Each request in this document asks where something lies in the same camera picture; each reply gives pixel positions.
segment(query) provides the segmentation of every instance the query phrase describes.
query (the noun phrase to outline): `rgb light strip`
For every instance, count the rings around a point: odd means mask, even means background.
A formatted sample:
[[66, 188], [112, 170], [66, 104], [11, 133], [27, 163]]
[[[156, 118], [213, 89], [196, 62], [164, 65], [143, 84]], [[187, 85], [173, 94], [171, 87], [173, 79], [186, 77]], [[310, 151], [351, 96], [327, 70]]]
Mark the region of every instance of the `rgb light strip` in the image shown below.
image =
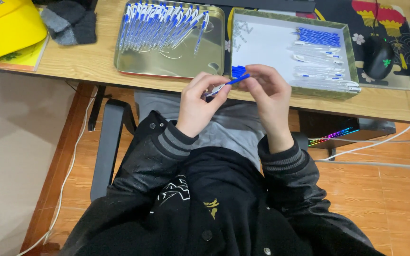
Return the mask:
[[346, 135], [346, 134], [349, 134], [349, 133], [354, 133], [354, 132], [360, 131], [360, 129], [352, 130], [353, 128], [354, 128], [354, 127], [349, 127], [349, 128], [344, 129], [344, 130], [341, 130], [341, 131], [332, 133], [332, 134], [330, 134], [330, 135], [327, 135], [327, 136], [325, 136], [325, 137], [322, 137], [323, 139], [311, 140], [311, 141], [309, 142], [308, 147], [309, 147], [309, 146], [312, 146], [312, 145], [315, 145], [315, 144], [317, 144], [317, 143], [321, 143], [321, 142], [327, 141], [329, 138], [339, 137], [339, 136], [343, 136], [343, 135]]

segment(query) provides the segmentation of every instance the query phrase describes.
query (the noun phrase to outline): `gray pants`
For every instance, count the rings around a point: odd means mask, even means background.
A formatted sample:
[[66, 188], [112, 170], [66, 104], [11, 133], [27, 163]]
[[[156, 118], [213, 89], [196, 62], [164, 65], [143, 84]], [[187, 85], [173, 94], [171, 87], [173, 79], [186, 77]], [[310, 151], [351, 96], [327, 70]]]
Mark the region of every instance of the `gray pants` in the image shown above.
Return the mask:
[[[151, 110], [158, 111], [165, 119], [178, 120], [180, 96], [160, 92], [135, 91], [139, 105], [139, 120], [145, 119]], [[214, 114], [210, 123], [199, 134], [192, 149], [208, 146], [231, 149], [251, 160], [260, 171], [257, 144], [265, 135], [260, 123], [257, 105], [228, 99]]]

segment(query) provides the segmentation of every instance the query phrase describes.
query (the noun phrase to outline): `red lantern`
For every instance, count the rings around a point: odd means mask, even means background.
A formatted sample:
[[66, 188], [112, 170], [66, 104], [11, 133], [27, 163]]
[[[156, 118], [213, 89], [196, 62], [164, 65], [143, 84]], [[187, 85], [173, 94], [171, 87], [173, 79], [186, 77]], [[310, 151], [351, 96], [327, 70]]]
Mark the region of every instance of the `red lantern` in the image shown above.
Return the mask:
[[400, 37], [400, 27], [406, 21], [406, 18], [391, 6], [381, 5], [378, 10], [377, 20], [384, 25], [387, 35]]
[[373, 27], [373, 25], [379, 25], [377, 22], [374, 22], [374, 14], [376, 12], [376, 8], [378, 8], [376, 3], [352, 0], [352, 8], [357, 12], [357, 14], [362, 16], [365, 26]]

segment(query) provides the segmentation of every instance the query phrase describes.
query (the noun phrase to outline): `wooden floor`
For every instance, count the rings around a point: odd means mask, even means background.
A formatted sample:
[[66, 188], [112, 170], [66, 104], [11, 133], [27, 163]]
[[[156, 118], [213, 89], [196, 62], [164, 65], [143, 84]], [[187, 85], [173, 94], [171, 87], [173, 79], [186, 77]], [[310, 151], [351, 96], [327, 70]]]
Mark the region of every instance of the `wooden floor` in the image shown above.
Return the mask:
[[[134, 106], [132, 90], [107, 87], [106, 93], [111, 93], [114, 98]], [[105, 101], [104, 99], [102, 103], [96, 130], [85, 131], [78, 143], [75, 164], [65, 184], [60, 215], [49, 242], [62, 246], [90, 204], [89, 193]], [[299, 130], [296, 111], [290, 112], [289, 125], [292, 131]], [[396, 124], [398, 131], [405, 127], [407, 124]], [[117, 167], [132, 139], [132, 135], [123, 130]], [[397, 139], [409, 140], [410, 130]], [[363, 145], [367, 143], [351, 144], [337, 151], [342, 152]], [[327, 152], [322, 149], [311, 148], [308, 151], [316, 160], [327, 157]], [[385, 143], [357, 151], [355, 154], [345, 154], [336, 160], [410, 165], [410, 143]], [[332, 202], [331, 211], [354, 221], [370, 238], [374, 247], [382, 253], [410, 256], [410, 169], [329, 163], [317, 165], [321, 175], [318, 184], [328, 192], [327, 199]]]

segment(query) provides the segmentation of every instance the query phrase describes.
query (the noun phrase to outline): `metal tray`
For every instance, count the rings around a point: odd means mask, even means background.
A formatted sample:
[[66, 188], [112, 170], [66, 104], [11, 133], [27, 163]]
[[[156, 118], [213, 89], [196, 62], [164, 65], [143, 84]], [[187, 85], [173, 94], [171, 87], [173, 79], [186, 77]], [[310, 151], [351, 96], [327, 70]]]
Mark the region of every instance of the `metal tray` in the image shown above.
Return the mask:
[[[180, 4], [186, 10], [192, 4], [172, 1], [149, 0], [143, 1], [150, 5], [160, 3], [178, 7]], [[150, 75], [173, 78], [193, 78], [204, 71], [210, 74], [222, 75], [224, 72], [224, 49], [225, 49], [225, 15], [224, 11], [216, 6], [199, 6], [200, 10], [207, 10], [210, 21], [202, 35], [197, 54], [194, 48], [199, 36], [199, 30], [193, 29], [183, 42], [173, 50], [159, 51], [157, 48], [150, 51], [126, 50], [119, 51], [119, 39], [121, 38], [122, 24], [120, 25], [118, 40], [115, 45], [113, 64], [123, 74]]]

